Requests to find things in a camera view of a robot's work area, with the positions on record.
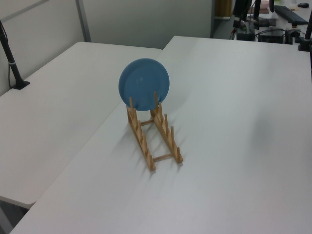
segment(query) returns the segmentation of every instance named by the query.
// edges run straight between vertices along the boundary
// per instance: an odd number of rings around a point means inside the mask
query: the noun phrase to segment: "blue plate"
[[[127,106],[132,97],[133,107],[138,111],[155,109],[154,91],[158,102],[169,91],[169,76],[161,63],[150,58],[141,58],[130,63],[121,73],[119,94]]]

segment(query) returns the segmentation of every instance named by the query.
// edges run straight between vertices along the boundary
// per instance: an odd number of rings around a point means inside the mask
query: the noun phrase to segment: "table surface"
[[[309,53],[174,37],[157,60],[183,164],[150,172],[121,102],[12,234],[310,233]],[[143,130],[163,154],[155,127]]]
[[[30,208],[121,98],[122,70],[159,49],[79,42],[0,98],[0,200]]]

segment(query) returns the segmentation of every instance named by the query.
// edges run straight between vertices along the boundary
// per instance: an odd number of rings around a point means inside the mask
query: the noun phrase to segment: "gray wall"
[[[163,49],[211,35],[213,0],[83,0],[92,42]]]
[[[22,78],[83,41],[75,0],[49,0],[4,22],[3,26]],[[0,96],[9,90],[7,77],[8,61],[1,46]]]

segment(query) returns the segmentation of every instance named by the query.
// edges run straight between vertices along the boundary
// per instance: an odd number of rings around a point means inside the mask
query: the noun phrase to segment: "keyboard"
[[[303,18],[297,15],[295,12],[287,8],[286,6],[274,6],[274,11],[282,18],[288,20],[292,25],[308,24]]]

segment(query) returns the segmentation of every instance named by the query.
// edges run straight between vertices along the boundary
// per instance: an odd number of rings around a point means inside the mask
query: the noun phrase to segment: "computer mouse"
[[[309,4],[308,3],[299,3],[298,4],[298,7],[302,7],[302,8],[308,8],[309,7]]]

